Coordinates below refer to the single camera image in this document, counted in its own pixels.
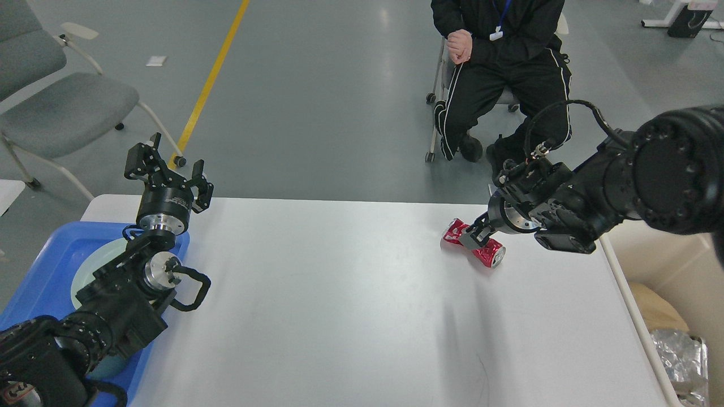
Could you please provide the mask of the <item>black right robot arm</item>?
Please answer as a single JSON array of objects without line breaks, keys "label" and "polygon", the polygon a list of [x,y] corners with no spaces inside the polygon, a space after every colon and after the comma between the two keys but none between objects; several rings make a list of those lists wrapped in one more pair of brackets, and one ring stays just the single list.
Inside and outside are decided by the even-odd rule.
[{"label": "black right robot arm", "polygon": [[576,169],[552,164],[553,142],[508,161],[494,178],[487,211],[472,224],[454,219],[443,240],[470,250],[485,266],[499,265],[503,245],[492,235],[532,233],[549,250],[592,253],[595,241],[623,220],[643,220],[677,235],[711,234],[722,260],[723,107],[675,109],[638,131],[612,129],[590,108],[605,141]]}]

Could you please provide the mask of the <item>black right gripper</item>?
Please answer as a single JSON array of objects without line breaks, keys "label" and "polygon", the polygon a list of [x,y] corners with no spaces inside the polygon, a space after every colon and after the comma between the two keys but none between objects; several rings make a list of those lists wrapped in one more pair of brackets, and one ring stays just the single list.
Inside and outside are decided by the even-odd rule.
[{"label": "black right gripper", "polygon": [[525,218],[505,201],[501,193],[494,192],[487,205],[487,214],[481,214],[472,224],[463,227],[458,242],[468,250],[476,250],[486,247],[495,231],[515,235],[535,233],[540,228],[538,222]]}]

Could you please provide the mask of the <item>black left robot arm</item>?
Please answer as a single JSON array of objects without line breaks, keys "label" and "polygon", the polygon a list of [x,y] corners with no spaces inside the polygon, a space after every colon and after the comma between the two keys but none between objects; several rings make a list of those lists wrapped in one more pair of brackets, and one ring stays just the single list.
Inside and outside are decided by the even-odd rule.
[{"label": "black left robot arm", "polygon": [[108,356],[128,358],[167,328],[168,307],[194,311],[212,283],[183,266],[171,250],[192,212],[209,208],[214,186],[199,160],[190,178],[169,169],[158,153],[161,135],[129,150],[127,179],[144,191],[134,224],[122,230],[124,252],[93,272],[77,292],[80,307],[57,319],[38,316],[2,331],[3,406],[89,406],[101,392],[128,402],[116,384],[89,378]]}]

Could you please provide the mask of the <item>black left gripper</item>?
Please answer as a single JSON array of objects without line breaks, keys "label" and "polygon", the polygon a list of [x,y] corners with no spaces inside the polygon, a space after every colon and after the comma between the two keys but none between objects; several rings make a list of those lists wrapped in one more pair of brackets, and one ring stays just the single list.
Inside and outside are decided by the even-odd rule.
[{"label": "black left gripper", "polygon": [[172,172],[158,153],[161,133],[156,132],[148,142],[138,142],[127,155],[124,177],[144,183],[135,224],[143,230],[161,229],[175,235],[188,230],[191,211],[196,214],[210,206],[214,184],[204,174],[204,160],[197,160],[192,175]]}]

